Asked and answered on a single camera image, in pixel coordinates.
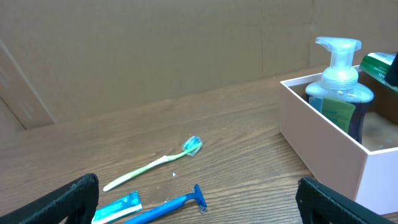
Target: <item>wooden table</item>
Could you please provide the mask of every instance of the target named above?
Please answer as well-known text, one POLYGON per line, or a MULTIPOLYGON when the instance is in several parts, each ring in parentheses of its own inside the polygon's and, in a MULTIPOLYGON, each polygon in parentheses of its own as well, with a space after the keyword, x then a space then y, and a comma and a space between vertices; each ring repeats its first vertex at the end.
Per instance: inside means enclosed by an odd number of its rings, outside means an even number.
MULTIPOLYGON (((0 146, 0 215, 93 172, 101 189, 98 208, 138 190, 148 210, 200 185, 207 213, 192 202, 158 223, 301 223, 297 182, 312 175, 279 132, 279 82, 319 71, 24 131, 0 146), (120 175, 179 153, 191 135, 204 140, 195 157, 102 191, 120 175)), ((398 221, 398 215, 387 217, 398 221)))

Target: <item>box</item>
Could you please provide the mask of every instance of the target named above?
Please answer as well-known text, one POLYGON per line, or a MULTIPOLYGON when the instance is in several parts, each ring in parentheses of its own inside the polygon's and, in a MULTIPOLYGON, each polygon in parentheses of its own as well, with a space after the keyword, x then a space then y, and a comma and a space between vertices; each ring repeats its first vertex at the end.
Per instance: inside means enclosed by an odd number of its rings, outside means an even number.
POLYGON ((398 94, 359 71, 375 94, 360 144, 305 101, 321 75, 280 83, 281 133, 319 182, 380 215, 398 212, 398 94))

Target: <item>soap dispenser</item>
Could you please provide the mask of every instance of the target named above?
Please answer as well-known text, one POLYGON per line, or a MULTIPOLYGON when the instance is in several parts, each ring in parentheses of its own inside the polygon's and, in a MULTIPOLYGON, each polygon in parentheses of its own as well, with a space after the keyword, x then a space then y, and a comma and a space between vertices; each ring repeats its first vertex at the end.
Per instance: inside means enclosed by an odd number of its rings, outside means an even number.
POLYGON ((331 52, 330 67, 322 73, 320 81, 307 86, 308 103, 362 143, 362 127, 374 94, 358 83, 358 71, 352 67, 354 52, 361 49, 360 40, 318 37, 316 43, 331 52))

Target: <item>toothbrush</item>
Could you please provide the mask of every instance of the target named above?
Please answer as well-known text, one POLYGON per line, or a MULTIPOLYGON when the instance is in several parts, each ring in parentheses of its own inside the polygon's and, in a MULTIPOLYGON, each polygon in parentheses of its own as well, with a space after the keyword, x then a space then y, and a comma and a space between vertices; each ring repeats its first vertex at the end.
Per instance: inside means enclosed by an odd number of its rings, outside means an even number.
POLYGON ((118 185, 128 181, 129 179, 131 179, 133 177, 136 177, 137 175, 139 175, 155 166, 161 165, 166 162, 174 161, 174 160, 181 158, 185 155, 194 156, 200 150, 202 145, 203 145, 203 142, 201 141, 201 139, 199 137, 192 136, 190 139, 188 139, 184 143, 184 145, 182 146, 183 152, 181 152, 180 154, 171 155, 171 156, 162 156, 160 159, 157 159, 154 162, 151 162, 150 164, 148 164, 144 167, 134 170, 128 174, 124 174, 123 176, 117 178, 116 180, 110 182, 107 186, 105 186, 104 192, 107 192, 107 191, 117 187, 118 185))
POLYGON ((169 212, 172 212, 184 205, 185 202, 188 200, 195 199, 197 201, 197 204, 199 205, 199 211, 201 213, 205 213, 207 211, 207 204, 205 201, 205 198, 203 197, 203 194, 201 193, 201 190, 199 188, 199 185, 195 185, 193 188, 193 193, 175 198, 167 203, 164 203, 163 205, 156 207, 152 210, 149 210, 148 212, 144 212, 141 215, 138 215, 124 224, 139 224, 139 223, 147 223, 149 221, 152 221, 156 218, 159 218, 169 212))

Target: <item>small blue packet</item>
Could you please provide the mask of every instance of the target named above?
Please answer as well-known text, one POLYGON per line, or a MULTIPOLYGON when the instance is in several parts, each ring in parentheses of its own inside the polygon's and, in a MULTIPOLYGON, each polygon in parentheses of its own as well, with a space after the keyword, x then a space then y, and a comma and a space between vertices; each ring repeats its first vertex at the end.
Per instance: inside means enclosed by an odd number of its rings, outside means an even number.
POLYGON ((95 211, 91 224, 104 224, 142 210, 138 192, 135 191, 103 208, 95 211))

